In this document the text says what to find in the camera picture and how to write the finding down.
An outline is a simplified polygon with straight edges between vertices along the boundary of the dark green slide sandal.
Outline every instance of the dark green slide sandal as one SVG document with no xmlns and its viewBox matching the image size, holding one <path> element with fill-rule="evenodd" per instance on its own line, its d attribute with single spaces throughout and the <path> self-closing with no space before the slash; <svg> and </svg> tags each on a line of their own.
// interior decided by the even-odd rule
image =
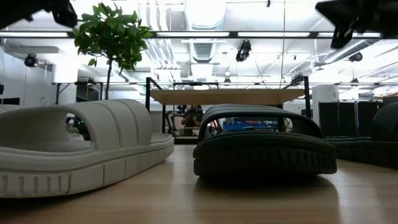
<svg viewBox="0 0 398 224">
<path fill-rule="evenodd" d="M 212 136 L 214 120 L 262 117 L 293 123 L 293 133 L 236 131 Z M 248 174 L 334 174 L 336 147 L 305 116 L 271 106 L 216 105 L 204 114 L 199 144 L 193 152 L 194 172 L 202 177 Z"/>
<path fill-rule="evenodd" d="M 372 122 L 371 138 L 331 138 L 337 158 L 398 169 L 398 103 L 383 106 Z"/>
</svg>

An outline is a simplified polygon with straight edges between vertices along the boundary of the table top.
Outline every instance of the table top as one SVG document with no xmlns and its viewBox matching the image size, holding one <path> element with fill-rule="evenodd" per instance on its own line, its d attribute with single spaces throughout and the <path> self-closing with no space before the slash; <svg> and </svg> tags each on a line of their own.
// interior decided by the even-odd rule
<svg viewBox="0 0 398 224">
<path fill-rule="evenodd" d="M 311 181 L 215 185 L 193 174 L 193 148 L 100 190 L 0 200 L 0 223 L 398 223 L 396 170 L 338 161 L 337 173 Z"/>
<path fill-rule="evenodd" d="M 304 95 L 304 90 L 151 90 L 150 96 L 163 105 L 279 105 Z"/>
</svg>

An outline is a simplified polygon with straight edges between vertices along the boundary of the tree trunk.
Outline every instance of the tree trunk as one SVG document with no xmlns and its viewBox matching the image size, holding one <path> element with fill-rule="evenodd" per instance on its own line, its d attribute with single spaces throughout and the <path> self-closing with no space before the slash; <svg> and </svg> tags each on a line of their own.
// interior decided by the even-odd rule
<svg viewBox="0 0 398 224">
<path fill-rule="evenodd" d="M 109 99 L 109 81 L 111 81 L 112 60 L 109 60 L 108 78 L 106 79 L 105 100 Z"/>
</svg>

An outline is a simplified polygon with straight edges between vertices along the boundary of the white slide sandal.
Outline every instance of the white slide sandal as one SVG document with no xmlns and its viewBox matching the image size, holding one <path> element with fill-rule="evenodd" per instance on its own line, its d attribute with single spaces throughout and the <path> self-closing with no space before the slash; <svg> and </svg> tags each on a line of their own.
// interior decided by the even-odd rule
<svg viewBox="0 0 398 224">
<path fill-rule="evenodd" d="M 91 141 L 72 141 L 68 113 Z M 134 100 L 43 106 L 0 114 L 0 198 L 70 195 L 132 177 L 169 157 L 174 139 L 152 134 L 149 113 Z"/>
</svg>

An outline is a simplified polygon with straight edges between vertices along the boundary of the potted plant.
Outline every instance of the potted plant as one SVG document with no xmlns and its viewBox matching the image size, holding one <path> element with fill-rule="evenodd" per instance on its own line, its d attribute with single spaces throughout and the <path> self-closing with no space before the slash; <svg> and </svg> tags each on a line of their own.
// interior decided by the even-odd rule
<svg viewBox="0 0 398 224">
<path fill-rule="evenodd" d="M 109 65 L 106 81 L 105 99 L 109 98 L 109 80 L 111 78 L 112 63 L 123 70 L 135 70 L 137 62 L 142 60 L 141 51 L 146 49 L 144 39 L 152 36 L 150 27 L 142 26 L 141 19 L 134 11 L 123 14 L 121 7 L 112 10 L 103 3 L 93 6 L 93 14 L 82 14 L 83 23 L 79 29 L 74 28 L 75 46 L 78 54 L 94 56 L 88 62 L 89 66 L 97 66 L 98 57 L 106 57 Z"/>
</svg>

